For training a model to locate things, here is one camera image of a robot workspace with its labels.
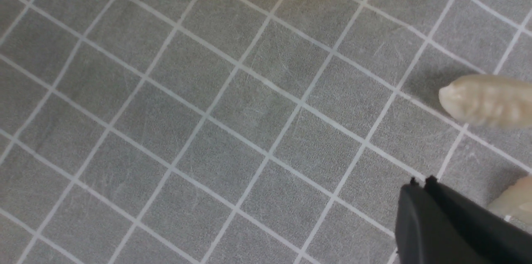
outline gray grid mat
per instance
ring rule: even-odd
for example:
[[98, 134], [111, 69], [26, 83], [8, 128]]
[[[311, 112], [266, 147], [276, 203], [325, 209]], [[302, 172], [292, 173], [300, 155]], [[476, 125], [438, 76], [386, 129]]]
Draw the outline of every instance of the gray grid mat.
[[410, 176], [486, 205], [532, 173], [531, 131], [469, 128], [437, 101], [467, 73], [532, 82], [531, 16], [532, 0], [0, 0], [0, 262], [397, 263]]

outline gray surface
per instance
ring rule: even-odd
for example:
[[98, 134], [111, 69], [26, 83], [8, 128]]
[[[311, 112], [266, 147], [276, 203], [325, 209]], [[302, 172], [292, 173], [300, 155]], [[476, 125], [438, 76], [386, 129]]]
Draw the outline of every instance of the gray surface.
[[411, 176], [485, 206], [532, 173], [530, 130], [437, 99], [532, 81], [531, 8], [0, 0], [0, 263], [397, 264]]

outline dumpling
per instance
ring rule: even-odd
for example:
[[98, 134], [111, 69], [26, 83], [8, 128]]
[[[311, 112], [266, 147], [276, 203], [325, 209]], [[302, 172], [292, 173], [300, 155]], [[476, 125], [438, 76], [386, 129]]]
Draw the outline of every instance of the dumpling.
[[497, 75], [466, 75], [439, 90], [455, 120], [473, 126], [532, 126], [532, 84]]
[[532, 225], [532, 175], [517, 180], [515, 185], [488, 205], [488, 210], [501, 216], [510, 215]]

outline white dumpling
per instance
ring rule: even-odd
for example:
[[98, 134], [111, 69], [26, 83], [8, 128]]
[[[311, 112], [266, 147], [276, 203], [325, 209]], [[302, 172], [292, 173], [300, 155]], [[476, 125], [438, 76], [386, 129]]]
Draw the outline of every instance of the white dumpling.
[[532, 84], [496, 75], [467, 75], [439, 90], [455, 120], [473, 126], [532, 126]]
[[501, 216], [510, 215], [532, 225], [532, 176], [524, 177], [496, 198], [488, 209]]

